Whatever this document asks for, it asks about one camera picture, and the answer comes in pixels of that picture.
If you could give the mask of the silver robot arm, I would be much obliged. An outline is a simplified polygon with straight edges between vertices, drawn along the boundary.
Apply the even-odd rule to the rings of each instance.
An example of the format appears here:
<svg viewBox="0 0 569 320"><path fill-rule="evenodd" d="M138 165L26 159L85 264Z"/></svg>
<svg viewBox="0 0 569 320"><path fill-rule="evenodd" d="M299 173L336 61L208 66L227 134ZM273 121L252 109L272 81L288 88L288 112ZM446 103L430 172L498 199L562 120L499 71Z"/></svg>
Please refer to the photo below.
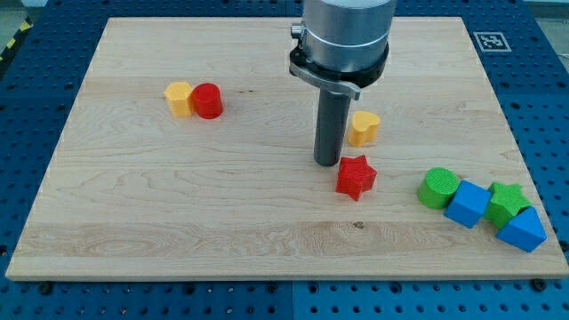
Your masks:
<svg viewBox="0 0 569 320"><path fill-rule="evenodd" d="M291 26L290 73L358 100L384 69L396 7L396 0L306 0Z"/></svg>

